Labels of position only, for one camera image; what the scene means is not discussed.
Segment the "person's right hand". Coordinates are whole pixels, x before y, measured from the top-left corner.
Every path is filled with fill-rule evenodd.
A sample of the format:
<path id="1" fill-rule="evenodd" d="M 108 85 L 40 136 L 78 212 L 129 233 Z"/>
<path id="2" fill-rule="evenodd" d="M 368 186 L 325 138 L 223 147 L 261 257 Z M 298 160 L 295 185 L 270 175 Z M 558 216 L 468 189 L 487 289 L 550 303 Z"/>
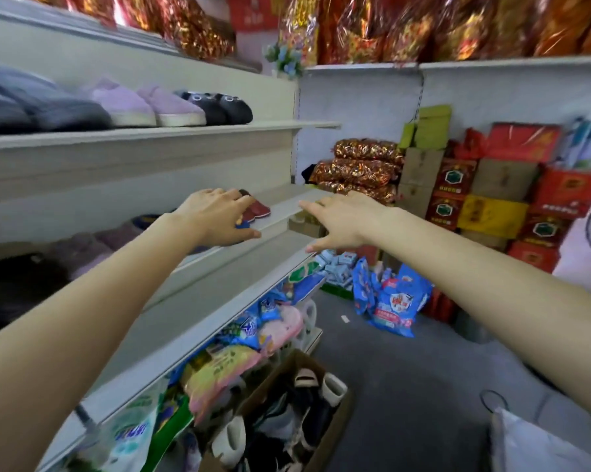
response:
<path id="1" fill-rule="evenodd" d="M 376 231 L 384 227 L 386 218 L 393 213 L 391 207 L 355 191 L 315 202 L 301 200 L 299 206 L 325 227 L 324 237 L 335 239 L 333 250 L 375 245 Z"/>

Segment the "green flat box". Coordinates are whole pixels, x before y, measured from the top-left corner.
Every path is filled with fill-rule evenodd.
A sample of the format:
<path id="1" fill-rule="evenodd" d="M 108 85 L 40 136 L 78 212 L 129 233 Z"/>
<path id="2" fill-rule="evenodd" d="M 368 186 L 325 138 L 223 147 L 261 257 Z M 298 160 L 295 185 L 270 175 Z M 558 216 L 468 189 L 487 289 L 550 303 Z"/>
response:
<path id="1" fill-rule="evenodd" d="M 320 290 L 325 293 L 329 293 L 333 296 L 342 298 L 344 300 L 354 301 L 354 293 L 352 291 L 352 287 L 347 289 L 345 287 L 341 287 L 340 285 L 334 285 L 326 282 L 320 287 Z"/>

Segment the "row of blue shelf packets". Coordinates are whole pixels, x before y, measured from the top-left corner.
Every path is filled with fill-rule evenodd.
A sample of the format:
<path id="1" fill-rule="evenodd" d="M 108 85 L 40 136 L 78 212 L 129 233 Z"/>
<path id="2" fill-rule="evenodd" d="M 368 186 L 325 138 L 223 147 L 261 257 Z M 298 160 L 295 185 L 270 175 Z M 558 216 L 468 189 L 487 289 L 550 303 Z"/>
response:
<path id="1" fill-rule="evenodd" d="M 323 278 L 321 260 L 309 259 L 218 330 L 200 346 L 199 352 L 205 351 L 212 344 L 241 345 L 257 352 L 268 352 L 270 347 L 277 347 L 278 333 L 262 333 L 262 327 L 282 320 L 283 310 L 303 300 Z"/>

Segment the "white plastic jug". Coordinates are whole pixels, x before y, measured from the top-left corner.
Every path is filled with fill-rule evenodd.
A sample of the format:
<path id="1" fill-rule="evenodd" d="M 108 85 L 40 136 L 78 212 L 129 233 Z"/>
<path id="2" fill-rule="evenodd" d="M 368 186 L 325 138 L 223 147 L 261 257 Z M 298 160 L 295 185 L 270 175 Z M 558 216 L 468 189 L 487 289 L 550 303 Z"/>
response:
<path id="1" fill-rule="evenodd" d="M 301 301 L 296 308 L 299 310 L 303 326 L 299 335 L 294 340 L 294 347 L 303 352 L 309 352 L 314 348 L 316 341 L 321 335 L 321 329 L 317 327 L 317 307 L 315 301 L 308 299 Z"/>

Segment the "large blue detergent bag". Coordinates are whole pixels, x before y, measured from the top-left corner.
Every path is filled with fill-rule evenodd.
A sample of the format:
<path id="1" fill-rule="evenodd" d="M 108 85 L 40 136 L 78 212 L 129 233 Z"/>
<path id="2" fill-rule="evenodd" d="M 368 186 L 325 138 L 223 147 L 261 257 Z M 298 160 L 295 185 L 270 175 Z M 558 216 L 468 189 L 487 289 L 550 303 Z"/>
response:
<path id="1" fill-rule="evenodd" d="M 374 305 L 368 323 L 396 335 L 413 338 L 418 313 L 432 296 L 433 284 L 408 264 L 397 272 L 386 269 L 374 282 Z"/>

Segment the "red packets on floor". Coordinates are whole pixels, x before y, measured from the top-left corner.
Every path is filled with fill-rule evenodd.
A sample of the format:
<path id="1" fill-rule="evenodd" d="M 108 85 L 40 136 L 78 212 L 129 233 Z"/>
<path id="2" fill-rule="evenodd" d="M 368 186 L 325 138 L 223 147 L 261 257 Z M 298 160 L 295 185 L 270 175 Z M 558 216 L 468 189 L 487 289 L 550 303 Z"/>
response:
<path id="1" fill-rule="evenodd" d="M 419 314 L 452 325 L 457 312 L 457 304 L 440 289 L 434 287 L 429 300 Z"/>

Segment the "yellow and pink packet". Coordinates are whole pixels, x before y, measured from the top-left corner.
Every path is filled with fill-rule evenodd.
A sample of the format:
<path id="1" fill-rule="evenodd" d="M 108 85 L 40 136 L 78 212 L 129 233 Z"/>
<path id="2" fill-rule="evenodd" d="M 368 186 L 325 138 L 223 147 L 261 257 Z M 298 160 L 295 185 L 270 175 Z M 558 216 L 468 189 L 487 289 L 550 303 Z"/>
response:
<path id="1" fill-rule="evenodd" d="M 261 359 L 259 352 L 244 345 L 217 345 L 189 361 L 180 385 L 189 399 L 194 422 L 202 422 L 219 394 Z"/>

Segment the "lilac plush slipper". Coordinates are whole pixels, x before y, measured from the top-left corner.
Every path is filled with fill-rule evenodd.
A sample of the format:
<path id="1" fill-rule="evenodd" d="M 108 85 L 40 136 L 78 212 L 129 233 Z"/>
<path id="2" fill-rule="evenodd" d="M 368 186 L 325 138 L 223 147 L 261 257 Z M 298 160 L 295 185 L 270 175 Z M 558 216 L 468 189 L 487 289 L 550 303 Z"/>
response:
<path id="1" fill-rule="evenodd" d="M 159 86 L 142 87 L 136 91 L 153 110 L 159 127 L 178 128 L 206 126 L 202 108 Z"/>
<path id="2" fill-rule="evenodd" d="M 101 78 L 82 87 L 80 93 L 102 106 L 115 128 L 157 128 L 153 108 L 138 93 L 113 81 Z"/>

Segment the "green cardboard boxes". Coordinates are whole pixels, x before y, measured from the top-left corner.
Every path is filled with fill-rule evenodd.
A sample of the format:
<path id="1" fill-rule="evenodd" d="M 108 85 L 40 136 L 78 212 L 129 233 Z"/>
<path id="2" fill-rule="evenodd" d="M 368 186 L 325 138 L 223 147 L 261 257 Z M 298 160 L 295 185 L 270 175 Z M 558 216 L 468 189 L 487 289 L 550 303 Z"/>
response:
<path id="1" fill-rule="evenodd" d="M 450 104 L 418 109 L 417 119 L 404 124 L 398 149 L 444 150 L 449 143 Z"/>

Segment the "yellow gift box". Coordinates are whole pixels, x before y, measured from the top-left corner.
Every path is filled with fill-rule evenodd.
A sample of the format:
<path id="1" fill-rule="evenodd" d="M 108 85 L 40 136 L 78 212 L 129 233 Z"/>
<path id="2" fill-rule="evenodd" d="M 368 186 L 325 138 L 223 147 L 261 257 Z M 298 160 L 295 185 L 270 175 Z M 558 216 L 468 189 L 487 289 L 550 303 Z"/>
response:
<path id="1" fill-rule="evenodd" d="M 523 226 L 529 205 L 469 194 L 457 219 L 457 228 L 508 240 Z"/>

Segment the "red plastic bag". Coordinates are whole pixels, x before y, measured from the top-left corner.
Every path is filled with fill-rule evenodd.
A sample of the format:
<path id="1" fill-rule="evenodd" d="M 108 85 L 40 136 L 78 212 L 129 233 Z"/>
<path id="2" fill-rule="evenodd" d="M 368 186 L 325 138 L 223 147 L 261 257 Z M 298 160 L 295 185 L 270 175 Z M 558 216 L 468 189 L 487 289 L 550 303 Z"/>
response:
<path id="1" fill-rule="evenodd" d="M 459 160 L 479 160 L 487 156 L 488 139 L 474 128 L 465 130 L 464 139 L 455 142 L 452 150 L 454 158 Z"/>

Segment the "artificial blue flower bunch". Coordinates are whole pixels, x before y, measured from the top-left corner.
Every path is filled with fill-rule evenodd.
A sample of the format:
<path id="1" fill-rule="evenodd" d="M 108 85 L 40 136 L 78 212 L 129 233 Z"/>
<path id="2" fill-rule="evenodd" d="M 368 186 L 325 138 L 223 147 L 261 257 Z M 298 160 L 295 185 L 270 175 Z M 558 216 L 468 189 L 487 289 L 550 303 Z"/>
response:
<path id="1" fill-rule="evenodd" d="M 268 45 L 263 51 L 264 59 L 273 66 L 272 75 L 284 80 L 296 80 L 302 77 L 302 52 L 276 42 Z"/>

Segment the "wide brown cardboard box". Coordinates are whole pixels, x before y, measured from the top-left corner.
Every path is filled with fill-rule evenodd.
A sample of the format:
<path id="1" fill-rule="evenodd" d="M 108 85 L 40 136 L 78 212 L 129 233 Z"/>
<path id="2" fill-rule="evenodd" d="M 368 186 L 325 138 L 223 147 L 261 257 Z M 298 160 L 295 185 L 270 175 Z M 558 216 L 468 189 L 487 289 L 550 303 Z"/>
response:
<path id="1" fill-rule="evenodd" d="M 478 163 L 470 193 L 523 202 L 539 174 L 539 167 L 532 162 L 483 158 Z"/>

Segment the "red paper sign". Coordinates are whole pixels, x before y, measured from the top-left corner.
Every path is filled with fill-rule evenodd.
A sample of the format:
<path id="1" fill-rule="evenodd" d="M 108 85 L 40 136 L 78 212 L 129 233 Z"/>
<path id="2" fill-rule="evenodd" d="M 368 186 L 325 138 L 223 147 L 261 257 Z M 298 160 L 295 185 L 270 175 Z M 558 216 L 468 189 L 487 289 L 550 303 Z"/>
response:
<path id="1" fill-rule="evenodd" d="M 226 0 L 236 32 L 277 30 L 283 0 Z"/>

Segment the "white plastic bag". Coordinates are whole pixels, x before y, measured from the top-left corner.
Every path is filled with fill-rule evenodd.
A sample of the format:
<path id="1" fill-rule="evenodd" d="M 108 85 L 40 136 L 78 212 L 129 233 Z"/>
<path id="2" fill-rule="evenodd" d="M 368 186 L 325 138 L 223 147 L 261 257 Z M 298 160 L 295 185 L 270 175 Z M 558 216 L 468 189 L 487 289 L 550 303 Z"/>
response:
<path id="1" fill-rule="evenodd" d="M 478 472 L 591 472 L 591 454 L 537 424 L 550 397 L 545 394 L 534 422 L 528 422 L 513 414 L 497 391 L 480 392 L 480 402 L 491 417 Z"/>

